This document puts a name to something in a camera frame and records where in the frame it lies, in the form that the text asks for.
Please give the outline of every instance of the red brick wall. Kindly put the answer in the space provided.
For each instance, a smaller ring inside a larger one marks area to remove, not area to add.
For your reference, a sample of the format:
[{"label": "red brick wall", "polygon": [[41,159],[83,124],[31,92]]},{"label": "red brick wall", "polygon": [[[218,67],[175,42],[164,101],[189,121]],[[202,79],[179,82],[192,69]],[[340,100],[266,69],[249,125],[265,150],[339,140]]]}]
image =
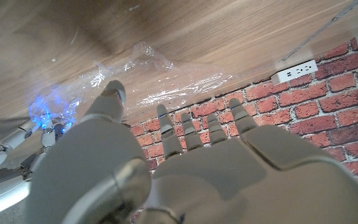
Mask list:
[{"label": "red brick wall", "polygon": [[[191,105],[170,114],[185,148],[180,114],[190,113],[204,144],[208,145],[206,116],[214,113],[229,137],[237,129],[228,108],[238,98],[256,122],[281,126],[305,138],[358,176],[358,46],[355,39],[316,58],[319,70],[290,82],[273,85],[270,80]],[[150,170],[164,161],[156,118],[132,127],[144,148]]]}]

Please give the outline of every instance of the robotic hand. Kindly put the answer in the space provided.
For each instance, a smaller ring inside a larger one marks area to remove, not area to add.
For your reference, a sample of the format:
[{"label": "robotic hand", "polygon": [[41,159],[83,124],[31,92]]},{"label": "robotic hand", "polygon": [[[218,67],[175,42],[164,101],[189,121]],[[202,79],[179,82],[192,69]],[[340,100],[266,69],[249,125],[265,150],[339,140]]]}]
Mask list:
[{"label": "robotic hand", "polygon": [[239,138],[208,116],[205,148],[181,117],[183,153],[157,107],[166,161],[150,177],[142,148],[119,124],[125,92],[111,82],[34,175],[28,223],[358,223],[358,183],[340,163],[276,126],[258,127],[238,100]]},{"label": "robotic hand", "polygon": [[69,129],[70,124],[56,124],[53,126],[48,115],[44,117],[42,124],[27,120],[17,127],[12,133],[0,138],[0,165],[5,161],[7,154],[42,127],[41,143],[43,148],[28,157],[22,164],[14,169],[0,169],[0,212],[20,202],[29,194],[32,174],[37,169],[40,161],[47,151],[55,144],[57,136],[63,134],[62,129]]}]

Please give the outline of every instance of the white robotic arm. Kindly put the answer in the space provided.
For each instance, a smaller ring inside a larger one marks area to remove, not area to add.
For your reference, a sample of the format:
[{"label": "white robotic arm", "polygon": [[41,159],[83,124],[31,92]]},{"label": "white robotic arm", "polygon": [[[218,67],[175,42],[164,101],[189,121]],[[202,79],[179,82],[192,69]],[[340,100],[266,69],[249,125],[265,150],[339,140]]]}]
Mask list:
[{"label": "white robotic arm", "polygon": [[42,150],[27,158],[16,170],[0,170],[0,212],[28,196],[32,173],[44,158],[45,153],[55,144],[55,128],[50,119],[47,119],[42,125],[27,120],[12,133],[0,138],[1,165],[7,154],[35,133],[40,126],[43,129],[41,135]]}]

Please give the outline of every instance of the gray floor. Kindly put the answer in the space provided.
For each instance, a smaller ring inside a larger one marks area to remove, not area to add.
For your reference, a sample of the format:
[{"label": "gray floor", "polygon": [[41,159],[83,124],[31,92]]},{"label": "gray floor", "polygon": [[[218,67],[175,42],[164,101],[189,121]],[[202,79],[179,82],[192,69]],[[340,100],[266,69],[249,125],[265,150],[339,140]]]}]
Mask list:
[{"label": "gray floor", "polygon": [[0,212],[0,224],[24,224],[26,199]]}]

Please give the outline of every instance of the power strip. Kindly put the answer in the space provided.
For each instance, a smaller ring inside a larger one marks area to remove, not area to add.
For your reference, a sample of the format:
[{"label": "power strip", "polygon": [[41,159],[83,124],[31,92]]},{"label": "power strip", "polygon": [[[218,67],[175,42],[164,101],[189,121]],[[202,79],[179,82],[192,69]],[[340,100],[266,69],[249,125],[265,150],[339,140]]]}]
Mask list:
[{"label": "power strip", "polygon": [[272,76],[272,82],[274,85],[277,85],[283,82],[290,81],[292,79],[299,78],[303,75],[310,74],[317,70],[318,68],[317,68],[316,61],[311,60],[309,62],[302,63],[292,68],[282,70],[281,72],[277,72]]}]

